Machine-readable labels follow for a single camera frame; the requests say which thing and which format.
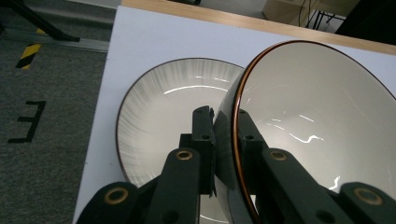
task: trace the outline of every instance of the black object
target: black object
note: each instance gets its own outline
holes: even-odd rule
[[[26,6],[22,0],[1,0],[0,7],[10,7],[26,20],[43,30],[47,35],[56,40],[79,42],[79,37],[74,37],[63,33],[55,26],[38,16],[32,9]]]
[[[360,0],[336,33],[396,45],[396,1]]]
[[[140,189],[121,182],[104,187],[78,224],[198,223],[200,194],[214,189],[212,119],[208,106],[194,110],[192,134],[180,136],[179,148],[169,153],[159,177]],[[238,127],[244,175],[256,195],[261,223],[396,222],[396,202],[382,190],[348,183],[339,194],[329,191],[288,151],[269,148],[247,111],[240,110]]]

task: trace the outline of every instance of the yellow and black striped tape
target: yellow and black striped tape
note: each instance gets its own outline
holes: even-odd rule
[[[37,30],[38,34],[44,34],[44,32],[40,29]],[[20,60],[18,61],[16,68],[21,69],[29,69],[30,64],[33,61],[33,58],[37,54],[38,50],[41,48],[40,44],[30,44],[26,47],[25,51],[23,52]]]

